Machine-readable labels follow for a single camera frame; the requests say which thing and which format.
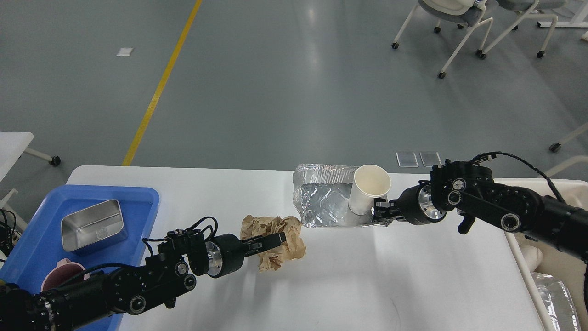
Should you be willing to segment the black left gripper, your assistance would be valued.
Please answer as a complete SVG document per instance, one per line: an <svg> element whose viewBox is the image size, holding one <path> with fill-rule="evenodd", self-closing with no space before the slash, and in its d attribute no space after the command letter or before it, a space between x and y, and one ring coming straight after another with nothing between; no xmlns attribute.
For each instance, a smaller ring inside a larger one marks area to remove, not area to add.
<svg viewBox="0 0 588 331"><path fill-rule="evenodd" d="M287 241L285 232L256 235L243 240L233 234L218 235L205 243L209 268L207 275L219 278L238 271L246 253L263 253Z"/></svg>

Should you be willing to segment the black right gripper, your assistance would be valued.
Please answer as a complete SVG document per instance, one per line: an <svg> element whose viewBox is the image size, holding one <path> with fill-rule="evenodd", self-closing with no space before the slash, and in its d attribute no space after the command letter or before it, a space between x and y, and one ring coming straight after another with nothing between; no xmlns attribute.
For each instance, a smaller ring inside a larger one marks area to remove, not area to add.
<svg viewBox="0 0 588 331"><path fill-rule="evenodd" d="M429 183L420 183L401 193L395 200L374 199L373 223L408 222L420 226L441 222L447 215L432 201Z"/></svg>

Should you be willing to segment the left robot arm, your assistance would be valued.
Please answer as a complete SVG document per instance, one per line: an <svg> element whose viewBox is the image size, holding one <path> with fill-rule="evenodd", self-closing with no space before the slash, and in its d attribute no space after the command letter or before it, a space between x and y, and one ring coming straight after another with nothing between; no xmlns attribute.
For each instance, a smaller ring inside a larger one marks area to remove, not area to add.
<svg viewBox="0 0 588 331"><path fill-rule="evenodd" d="M139 315L160 306L174 308L193 291L197 277L226 276L246 257L280 247L281 231L240 239L217 235L218 220L204 228L200 219L164 238L144 238L149 256L143 266L105 263L76 273L57 287L32 295L15 283L1 287L3 331L73 331L114 314Z"/></svg>

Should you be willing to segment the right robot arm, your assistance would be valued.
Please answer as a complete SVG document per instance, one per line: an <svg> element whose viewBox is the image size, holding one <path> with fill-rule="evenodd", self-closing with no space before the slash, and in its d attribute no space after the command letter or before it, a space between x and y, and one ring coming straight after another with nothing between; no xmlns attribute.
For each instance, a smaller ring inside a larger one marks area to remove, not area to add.
<svg viewBox="0 0 588 331"><path fill-rule="evenodd" d="M552 180L528 161L516 159L544 178L552 196L507 186L494 181L490 168L481 164L502 155L501 151L481 153L468 161L445 160L434 165L428 180L420 180L397 199L376 198L370 214L374 224L392 221L420 226L438 223L447 212L456 210L463 217L458 226L467 234L479 219L507 233L523 233L586 263L588 260L588 214L568 205Z"/></svg>

